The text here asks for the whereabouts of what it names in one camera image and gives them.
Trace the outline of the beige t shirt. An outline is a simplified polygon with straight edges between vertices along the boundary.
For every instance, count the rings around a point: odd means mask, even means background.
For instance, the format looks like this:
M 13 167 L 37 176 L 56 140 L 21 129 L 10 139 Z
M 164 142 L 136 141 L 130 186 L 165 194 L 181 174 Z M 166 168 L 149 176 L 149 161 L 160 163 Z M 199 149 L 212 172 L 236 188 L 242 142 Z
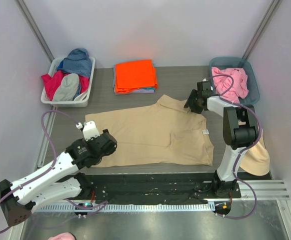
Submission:
M 155 104 L 91 113 L 99 130 L 117 140 L 115 152 L 99 168 L 147 164 L 212 166 L 214 146 L 206 118 L 185 108 L 185 101 L 163 95 Z

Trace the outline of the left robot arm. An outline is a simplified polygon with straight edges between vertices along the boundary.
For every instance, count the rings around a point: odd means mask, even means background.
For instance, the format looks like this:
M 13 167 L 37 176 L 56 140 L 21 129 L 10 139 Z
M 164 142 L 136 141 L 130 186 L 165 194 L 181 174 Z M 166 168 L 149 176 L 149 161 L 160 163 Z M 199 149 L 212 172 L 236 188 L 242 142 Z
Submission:
M 19 180 L 2 180 L 0 207 L 7 225 L 16 226 L 40 207 L 58 200 L 88 199 L 94 187 L 80 170 L 98 165 L 116 148 L 116 139 L 105 129 L 97 137 L 74 141 L 55 161 Z

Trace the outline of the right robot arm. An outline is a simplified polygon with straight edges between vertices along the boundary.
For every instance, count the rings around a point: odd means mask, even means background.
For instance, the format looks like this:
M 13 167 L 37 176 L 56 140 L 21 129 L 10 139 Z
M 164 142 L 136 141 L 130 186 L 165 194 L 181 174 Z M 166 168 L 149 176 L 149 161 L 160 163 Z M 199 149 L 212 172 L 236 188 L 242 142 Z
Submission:
M 233 191 L 238 181 L 237 173 L 246 152 L 261 138 L 261 127 L 252 105 L 233 103 L 214 94 L 210 81 L 197 83 L 184 105 L 191 112 L 210 111 L 222 117 L 222 136 L 226 144 L 220 166 L 215 171 L 211 191 L 221 198 Z

